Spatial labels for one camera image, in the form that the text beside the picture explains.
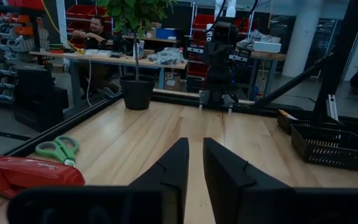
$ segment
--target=black plant pot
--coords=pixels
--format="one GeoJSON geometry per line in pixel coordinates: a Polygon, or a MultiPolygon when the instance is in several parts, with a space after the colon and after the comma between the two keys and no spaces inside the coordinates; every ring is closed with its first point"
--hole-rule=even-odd
{"type": "Polygon", "coordinates": [[[149,108],[153,95],[155,79],[139,76],[136,81],[134,75],[126,75],[120,78],[125,107],[130,110],[146,110],[149,108]]]}

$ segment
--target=tools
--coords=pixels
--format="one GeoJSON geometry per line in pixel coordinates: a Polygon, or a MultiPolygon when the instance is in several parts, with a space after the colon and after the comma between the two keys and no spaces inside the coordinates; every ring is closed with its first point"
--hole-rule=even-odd
{"type": "Polygon", "coordinates": [[[55,162],[0,156],[0,195],[13,198],[21,190],[46,185],[85,185],[81,172],[55,162]]]}
{"type": "Polygon", "coordinates": [[[80,149],[77,140],[69,136],[59,136],[54,141],[43,142],[35,147],[38,155],[44,157],[53,157],[62,164],[75,167],[75,153],[80,149]]]}

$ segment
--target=tree trunk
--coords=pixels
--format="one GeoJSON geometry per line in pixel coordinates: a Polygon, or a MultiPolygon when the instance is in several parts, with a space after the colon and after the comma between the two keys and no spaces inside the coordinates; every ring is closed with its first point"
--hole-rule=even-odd
{"type": "Polygon", "coordinates": [[[134,52],[134,55],[135,55],[135,69],[136,69],[136,74],[135,74],[135,77],[136,77],[136,81],[139,81],[139,59],[137,58],[137,35],[136,35],[136,31],[134,32],[134,48],[135,48],[135,52],[134,52]]]}

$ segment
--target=black basket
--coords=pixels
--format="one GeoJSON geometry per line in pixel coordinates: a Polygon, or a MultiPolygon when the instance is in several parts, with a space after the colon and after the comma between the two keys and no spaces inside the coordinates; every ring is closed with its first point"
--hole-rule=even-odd
{"type": "Polygon", "coordinates": [[[305,162],[358,170],[358,136],[353,133],[293,125],[291,143],[305,162]]]}
{"type": "MultiPolygon", "coordinates": [[[[313,126],[313,123],[311,121],[308,121],[309,119],[311,119],[311,117],[309,116],[300,115],[300,116],[296,116],[296,118],[298,120],[290,119],[287,118],[285,115],[281,114],[280,112],[278,112],[277,124],[286,132],[286,134],[291,134],[291,125],[293,124],[307,126],[307,127],[313,126]]],[[[341,130],[344,128],[344,126],[339,124],[338,121],[328,116],[323,121],[324,121],[323,123],[318,124],[320,128],[328,128],[328,129],[335,129],[335,130],[341,130]]]]}

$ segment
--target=scissors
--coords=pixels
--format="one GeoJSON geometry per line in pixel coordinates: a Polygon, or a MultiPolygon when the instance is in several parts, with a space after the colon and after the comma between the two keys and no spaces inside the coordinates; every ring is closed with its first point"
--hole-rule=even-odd
{"type": "Polygon", "coordinates": [[[58,136],[53,141],[43,142],[35,147],[38,155],[43,157],[53,157],[62,164],[75,167],[75,153],[80,149],[77,140],[70,136],[58,136]]]}

